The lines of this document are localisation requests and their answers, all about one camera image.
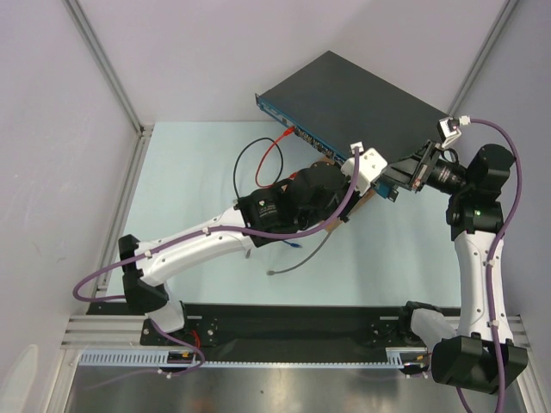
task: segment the gray wire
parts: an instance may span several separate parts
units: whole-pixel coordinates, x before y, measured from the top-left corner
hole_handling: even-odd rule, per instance
[[[318,245],[318,247],[314,251],[312,251],[312,254],[307,256],[304,260],[302,260],[298,264],[294,265],[293,267],[282,269],[281,271],[274,271],[273,269],[271,269],[266,274],[267,275],[284,274],[284,273],[288,273],[289,271],[293,271],[294,269],[297,269],[298,267],[302,267],[304,264],[309,262],[313,258],[313,256],[318,254],[319,250],[321,250],[321,248],[325,245],[325,243],[329,239],[330,235],[331,235],[331,232],[327,232],[327,235],[324,237],[324,239],[321,241],[321,243]]]

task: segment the red cable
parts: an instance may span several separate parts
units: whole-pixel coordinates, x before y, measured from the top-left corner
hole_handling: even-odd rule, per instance
[[[262,164],[264,162],[264,159],[266,159],[269,152],[274,148],[274,146],[276,146],[283,138],[285,138],[286,136],[290,135],[293,132],[294,132],[294,126],[291,126],[289,129],[287,129],[283,133],[282,136],[280,136],[278,139],[276,139],[275,142],[273,142],[272,145],[269,146],[266,153],[264,153],[264,156],[262,157],[262,159],[260,160],[260,164],[258,165],[257,174],[255,175],[255,182],[257,183],[258,187],[260,187],[260,188],[269,188],[269,187],[271,187],[271,184],[270,185],[260,185],[260,183],[258,183],[258,173],[260,172],[260,169],[262,168]]]

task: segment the white wall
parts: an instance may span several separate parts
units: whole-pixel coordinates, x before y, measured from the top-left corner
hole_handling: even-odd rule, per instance
[[[331,49],[446,110],[505,0],[81,0],[140,118],[267,120]]]
[[[37,344],[35,413],[136,137],[62,2],[2,2],[0,53],[0,382]]]
[[[461,114],[493,120],[514,138],[523,162],[523,198],[505,237],[504,289],[510,313],[520,313],[547,384],[551,384],[551,3],[524,0],[490,56]],[[503,140],[471,126],[464,162],[485,142]],[[505,190],[511,206],[515,179]]]

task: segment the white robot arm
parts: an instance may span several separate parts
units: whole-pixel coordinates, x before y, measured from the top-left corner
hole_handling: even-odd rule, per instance
[[[361,143],[351,146],[352,151]],[[340,207],[340,218],[370,188],[371,182],[383,172],[386,161],[374,149],[358,156],[356,187],[350,188],[351,176],[356,166],[354,157],[342,168],[328,163],[315,163],[301,170],[293,179],[275,183],[271,188],[258,189],[240,198],[238,204],[221,215],[202,224],[178,232],[169,237],[140,242],[132,235],[119,240],[121,259],[144,255],[145,258],[123,266],[123,285],[128,305],[151,318],[165,332],[184,328],[183,306],[171,299],[166,281],[200,262],[230,252],[247,253],[275,239],[248,236],[239,231],[215,231],[217,227],[251,228],[269,233],[289,234],[304,231],[318,222],[328,219]],[[347,193],[356,193],[346,205],[340,205]],[[199,232],[200,235],[182,242],[176,240]],[[157,247],[171,244],[152,253]]]

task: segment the light blue table surface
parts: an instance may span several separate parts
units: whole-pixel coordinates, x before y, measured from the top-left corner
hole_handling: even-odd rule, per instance
[[[275,122],[156,124],[139,177],[124,233],[142,241],[200,224],[230,207],[235,195],[232,169],[241,149],[253,139],[278,137]],[[268,142],[242,157],[238,189],[256,188],[254,174]],[[282,177],[320,155],[294,135],[281,143]],[[261,182],[271,183],[279,167],[274,150]],[[459,266],[445,222],[448,196],[432,188],[419,194],[401,190],[396,203],[375,196],[348,224],[341,225],[306,265],[266,275],[301,261],[325,231],[302,238],[302,249],[272,243],[251,258],[233,253],[204,262],[169,281],[186,303],[259,305],[404,305],[408,299],[459,306]],[[122,272],[114,271],[108,295],[122,293]]]

